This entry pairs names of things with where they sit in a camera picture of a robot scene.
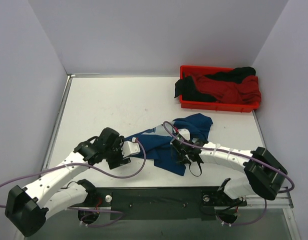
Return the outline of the blue t shirt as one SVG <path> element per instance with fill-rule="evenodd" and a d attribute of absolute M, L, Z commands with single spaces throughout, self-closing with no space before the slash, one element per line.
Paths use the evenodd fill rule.
<path fill-rule="evenodd" d="M 201 113 L 189 115 L 184 118 L 176 118 L 171 122 L 177 129 L 187 129 L 191 139 L 206 141 L 213 125 L 212 118 Z M 171 146 L 172 137 L 162 125 L 144 130 L 125 138 L 131 141 L 137 138 L 144 147 L 146 158 L 154 161 L 154 165 L 163 170 L 183 176 L 186 167 L 178 162 L 177 152 Z"/>

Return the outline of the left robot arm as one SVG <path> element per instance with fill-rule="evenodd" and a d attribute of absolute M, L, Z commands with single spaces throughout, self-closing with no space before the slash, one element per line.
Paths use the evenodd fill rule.
<path fill-rule="evenodd" d="M 135 137 L 125 140 L 107 127 L 99 136 L 79 143 L 56 167 L 39 173 L 34 182 L 10 189 L 5 215 L 24 237 L 30 237 L 56 213 L 76 204 L 95 203 L 97 194 L 91 183 L 82 181 L 68 189 L 65 184 L 103 160 L 110 169 L 128 164 L 130 157 L 140 151 Z"/>

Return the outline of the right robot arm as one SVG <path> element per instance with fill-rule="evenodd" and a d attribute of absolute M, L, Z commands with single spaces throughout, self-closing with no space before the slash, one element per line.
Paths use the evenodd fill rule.
<path fill-rule="evenodd" d="M 287 192 L 282 189 L 287 170 L 263 147 L 253 151 L 239 150 L 210 141 L 192 142 L 181 137 L 173 139 L 170 145 L 181 163 L 197 163 L 199 167 L 202 164 L 218 165 L 243 175 L 239 178 L 227 177 L 219 186 L 217 199 L 223 205 L 254 194 L 273 201 L 278 194 Z"/>

